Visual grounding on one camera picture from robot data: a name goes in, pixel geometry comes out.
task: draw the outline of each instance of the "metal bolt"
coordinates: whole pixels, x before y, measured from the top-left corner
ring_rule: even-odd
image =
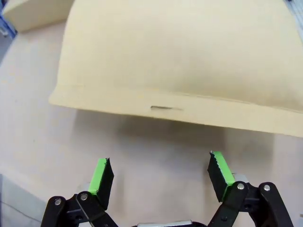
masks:
[[[242,183],[238,184],[237,186],[238,189],[243,190],[244,189],[244,185]]]
[[[269,185],[267,185],[267,184],[266,184],[266,185],[264,185],[264,190],[268,192],[268,191],[270,190],[270,186],[269,186]]]
[[[80,196],[80,199],[84,201],[84,200],[87,199],[87,197],[88,197],[88,195],[87,195],[86,193],[83,193],[83,194]]]
[[[55,200],[55,205],[56,205],[56,206],[60,205],[60,203],[61,203],[61,199],[56,199],[56,200]]]

